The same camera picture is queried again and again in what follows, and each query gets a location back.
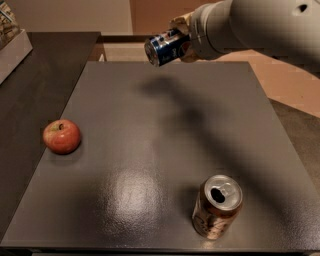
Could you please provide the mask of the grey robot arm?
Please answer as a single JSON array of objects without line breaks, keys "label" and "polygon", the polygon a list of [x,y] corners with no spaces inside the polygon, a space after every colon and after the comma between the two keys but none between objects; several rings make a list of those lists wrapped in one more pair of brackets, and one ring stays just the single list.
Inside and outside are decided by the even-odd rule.
[{"label": "grey robot arm", "polygon": [[188,61],[252,49],[320,75],[320,0],[221,0],[170,26],[190,37]]}]

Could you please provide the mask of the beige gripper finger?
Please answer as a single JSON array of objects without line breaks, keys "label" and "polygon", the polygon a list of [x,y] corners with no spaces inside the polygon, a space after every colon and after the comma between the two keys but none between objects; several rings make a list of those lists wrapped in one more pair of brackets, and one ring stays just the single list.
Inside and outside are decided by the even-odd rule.
[{"label": "beige gripper finger", "polygon": [[191,17],[192,12],[175,17],[169,22],[169,27],[171,29],[177,29],[181,33],[187,35],[190,31]]},{"label": "beige gripper finger", "polygon": [[185,63],[192,63],[199,60],[199,56],[196,54],[190,43],[184,47],[184,55],[180,58],[180,60]]}]

